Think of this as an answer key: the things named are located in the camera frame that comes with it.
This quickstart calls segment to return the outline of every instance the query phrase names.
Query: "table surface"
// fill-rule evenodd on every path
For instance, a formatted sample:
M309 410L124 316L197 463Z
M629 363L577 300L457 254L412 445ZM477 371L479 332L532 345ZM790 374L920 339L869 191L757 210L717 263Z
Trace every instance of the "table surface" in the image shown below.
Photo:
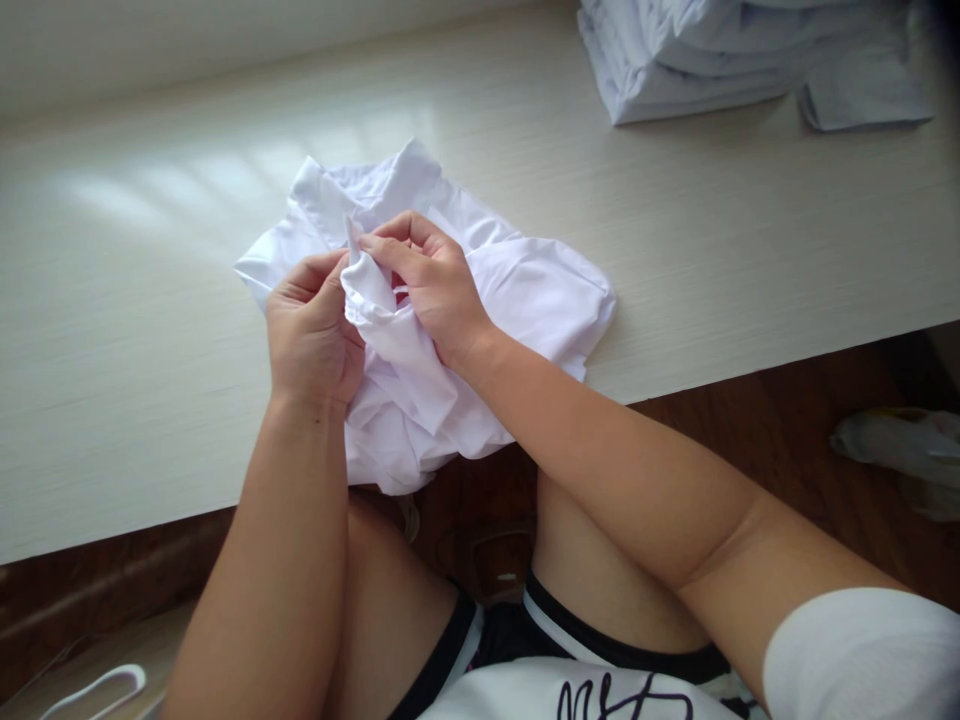
M0 563L231 505L268 394L231 269L306 155L418 136L603 269L587 381L629 403L960 318L954 106L820 136L792 98L614 129L535 5L3 129Z

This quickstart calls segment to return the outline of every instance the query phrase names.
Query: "white sleeve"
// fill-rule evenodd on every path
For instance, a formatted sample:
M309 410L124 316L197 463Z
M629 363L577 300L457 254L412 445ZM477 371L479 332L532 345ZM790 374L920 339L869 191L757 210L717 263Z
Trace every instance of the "white sleeve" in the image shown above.
M774 633L763 687L774 720L960 718L960 615L897 590L822 595Z

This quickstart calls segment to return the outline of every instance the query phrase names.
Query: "right hand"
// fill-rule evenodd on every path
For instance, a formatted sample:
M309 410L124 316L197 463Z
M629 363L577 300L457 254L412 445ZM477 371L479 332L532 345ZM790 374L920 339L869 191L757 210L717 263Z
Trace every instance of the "right hand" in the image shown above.
M406 283L413 309L444 365L458 371L491 330L463 248L419 213L408 210L360 237L377 264Z

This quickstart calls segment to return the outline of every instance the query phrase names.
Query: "forearm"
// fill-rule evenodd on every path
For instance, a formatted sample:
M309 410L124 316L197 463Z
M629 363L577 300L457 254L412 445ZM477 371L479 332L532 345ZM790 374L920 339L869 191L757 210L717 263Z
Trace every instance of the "forearm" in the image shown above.
M640 565L676 586L762 490L683 435L496 334L458 367L506 428Z
M165 718L317 717L346 570L344 408L272 399Z
M795 608L831 590L902 586L709 450L621 407L502 334L457 368L548 475L671 588L758 698Z

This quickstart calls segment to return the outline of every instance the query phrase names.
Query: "wrist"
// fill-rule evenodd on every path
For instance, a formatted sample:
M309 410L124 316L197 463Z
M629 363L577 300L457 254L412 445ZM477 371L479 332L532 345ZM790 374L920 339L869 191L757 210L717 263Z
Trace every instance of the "wrist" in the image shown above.
M271 415L288 418L293 421L310 422L314 425L325 423L343 423L347 415L347 405L328 395L308 397L303 393L274 388L267 403L267 412Z
M465 352L457 355L450 369L480 393L509 354L514 340L492 322L475 333Z

